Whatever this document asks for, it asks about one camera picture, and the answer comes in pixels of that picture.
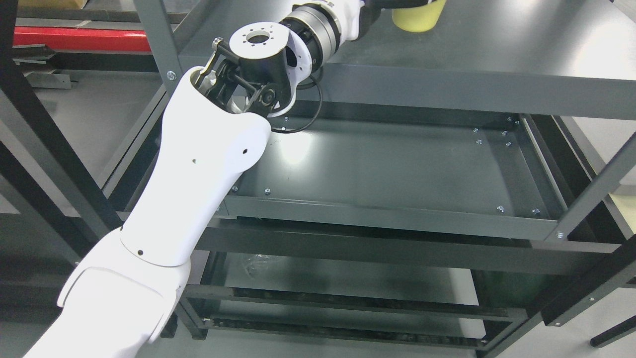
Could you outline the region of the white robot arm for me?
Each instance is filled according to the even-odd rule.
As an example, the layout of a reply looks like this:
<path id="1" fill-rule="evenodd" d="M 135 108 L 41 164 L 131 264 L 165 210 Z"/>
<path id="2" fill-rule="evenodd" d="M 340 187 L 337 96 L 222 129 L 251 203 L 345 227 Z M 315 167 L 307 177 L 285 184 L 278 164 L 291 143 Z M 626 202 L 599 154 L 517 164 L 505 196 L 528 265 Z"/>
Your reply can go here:
<path id="1" fill-rule="evenodd" d="M 279 22 L 216 38 L 188 70 L 162 118 L 157 162 L 120 227 L 78 263 L 62 311 L 27 358 L 134 358 L 154 342 L 191 272 L 191 254 L 239 177 L 263 156 L 268 118 L 295 104 L 298 85 L 373 23 L 379 0 L 312 0 Z"/>

